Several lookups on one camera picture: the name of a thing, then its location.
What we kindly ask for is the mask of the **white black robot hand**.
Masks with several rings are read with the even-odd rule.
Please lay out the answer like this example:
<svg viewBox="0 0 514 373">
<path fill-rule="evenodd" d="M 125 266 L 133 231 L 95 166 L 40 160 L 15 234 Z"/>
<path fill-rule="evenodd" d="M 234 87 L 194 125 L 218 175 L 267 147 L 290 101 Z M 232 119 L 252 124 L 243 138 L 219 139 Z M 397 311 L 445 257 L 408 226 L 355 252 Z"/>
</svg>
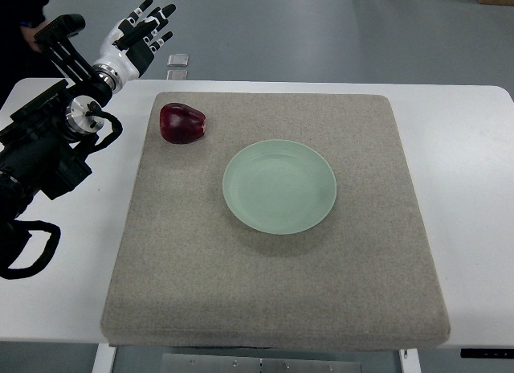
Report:
<svg viewBox="0 0 514 373">
<path fill-rule="evenodd" d="M 140 78 L 153 62 L 157 51 L 173 37 L 166 27 L 176 10 L 170 3 L 152 7 L 144 0 L 108 33 L 100 47 L 93 70 L 116 93 L 129 81 Z"/>
</svg>

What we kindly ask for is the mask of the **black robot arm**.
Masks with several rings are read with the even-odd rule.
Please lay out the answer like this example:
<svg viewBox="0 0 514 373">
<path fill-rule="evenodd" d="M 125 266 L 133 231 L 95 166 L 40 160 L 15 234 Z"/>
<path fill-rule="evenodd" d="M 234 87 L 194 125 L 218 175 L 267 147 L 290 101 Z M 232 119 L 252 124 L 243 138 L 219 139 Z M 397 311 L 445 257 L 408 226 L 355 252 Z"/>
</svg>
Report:
<svg viewBox="0 0 514 373">
<path fill-rule="evenodd" d="M 68 76 L 11 115 L 2 130 L 1 218 L 16 219 L 38 192 L 56 199 L 92 173 L 90 154 L 122 133 L 120 121 L 103 111 L 112 90 L 70 42 L 85 27 L 79 14 L 64 14 L 39 31 L 43 54 Z"/>
</svg>

